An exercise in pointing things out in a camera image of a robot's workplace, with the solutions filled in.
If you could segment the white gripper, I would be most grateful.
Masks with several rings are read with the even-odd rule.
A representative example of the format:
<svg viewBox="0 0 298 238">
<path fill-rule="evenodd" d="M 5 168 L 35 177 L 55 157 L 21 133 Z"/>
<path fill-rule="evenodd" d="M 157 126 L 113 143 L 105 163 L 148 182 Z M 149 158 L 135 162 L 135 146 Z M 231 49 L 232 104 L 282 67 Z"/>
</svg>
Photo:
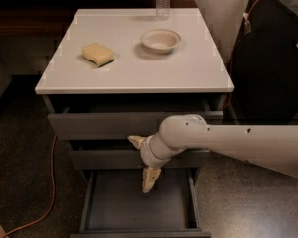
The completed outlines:
<svg viewBox="0 0 298 238">
<path fill-rule="evenodd" d="M 164 165 L 163 161 L 156 157 L 151 150 L 150 141 L 152 137 L 142 137 L 137 135 L 130 135 L 129 142 L 136 148 L 140 149 L 140 156 L 148 168 L 144 168 L 142 172 L 142 192 L 148 193 L 155 185 L 161 173 L 161 167 Z"/>
</svg>

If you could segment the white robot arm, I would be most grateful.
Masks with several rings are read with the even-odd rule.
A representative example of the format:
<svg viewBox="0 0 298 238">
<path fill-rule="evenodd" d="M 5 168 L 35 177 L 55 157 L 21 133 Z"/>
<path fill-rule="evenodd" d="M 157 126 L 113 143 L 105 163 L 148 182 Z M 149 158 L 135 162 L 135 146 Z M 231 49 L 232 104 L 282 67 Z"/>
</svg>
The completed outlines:
<svg viewBox="0 0 298 238">
<path fill-rule="evenodd" d="M 146 167 L 142 191 L 149 192 L 161 168 L 189 149 L 207 149 L 298 178 L 298 125 L 211 125 L 197 114 L 169 116 L 148 137 L 130 135 Z"/>
</svg>

